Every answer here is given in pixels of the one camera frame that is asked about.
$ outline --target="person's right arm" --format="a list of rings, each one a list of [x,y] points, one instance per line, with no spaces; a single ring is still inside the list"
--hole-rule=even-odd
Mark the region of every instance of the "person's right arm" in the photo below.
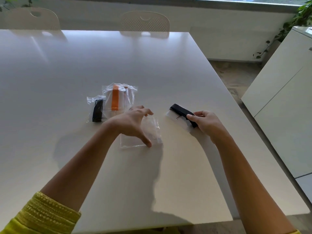
[[[296,229],[264,188],[218,117],[199,111],[187,118],[198,124],[216,145],[246,233],[287,234]]]

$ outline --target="floor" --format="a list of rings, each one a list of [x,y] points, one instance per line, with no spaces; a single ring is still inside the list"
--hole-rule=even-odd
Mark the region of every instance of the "floor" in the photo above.
[[[241,97],[246,92],[250,84],[256,78],[261,70],[260,65],[255,63],[238,63],[238,62],[224,62],[224,61],[209,61],[213,66],[214,70],[217,72],[221,78],[224,85],[227,87],[229,92],[232,94],[233,98],[236,100],[237,104],[240,106],[246,117],[249,119],[251,124],[254,126],[255,130],[262,138],[263,142],[267,145],[268,149],[271,151],[272,156],[275,157],[276,161],[280,164],[282,169],[285,171],[286,175],[293,183],[294,187],[301,194],[304,201],[306,201],[310,210],[312,210],[312,205],[306,198],[304,193],[301,191],[298,184],[295,182],[294,178],[289,173],[288,169],[285,167],[284,163],[281,161],[274,148],[271,146],[270,142],[266,138],[265,134],[262,132],[257,122],[251,116],[247,108],[241,101]],[[312,215],[292,215],[288,216],[288,219],[294,225],[295,228],[301,231],[302,234],[312,234]],[[181,226],[179,227],[181,234],[245,234],[244,227],[240,220],[229,221],[229,222],[218,222],[218,223],[206,223],[197,224],[191,226]]]

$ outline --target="white wall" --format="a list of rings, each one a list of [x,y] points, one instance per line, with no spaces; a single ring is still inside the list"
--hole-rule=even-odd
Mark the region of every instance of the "white wall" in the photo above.
[[[34,6],[54,11],[65,30],[119,30],[128,11],[154,11],[167,16],[170,30],[190,32],[208,59],[255,61],[293,14],[193,7],[135,5],[76,0],[37,0]]]

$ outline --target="chair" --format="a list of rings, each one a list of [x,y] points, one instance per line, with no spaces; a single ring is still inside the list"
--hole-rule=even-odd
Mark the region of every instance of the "chair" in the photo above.
[[[170,21],[161,14],[148,11],[131,11],[121,17],[122,31],[169,32]]]
[[[60,30],[57,15],[53,11],[37,7],[8,11],[5,23],[10,30]]]

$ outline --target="yellow sleeve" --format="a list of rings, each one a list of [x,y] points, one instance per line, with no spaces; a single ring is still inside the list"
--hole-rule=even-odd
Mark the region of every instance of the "yellow sleeve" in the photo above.
[[[0,234],[70,234],[81,214],[37,192]]]

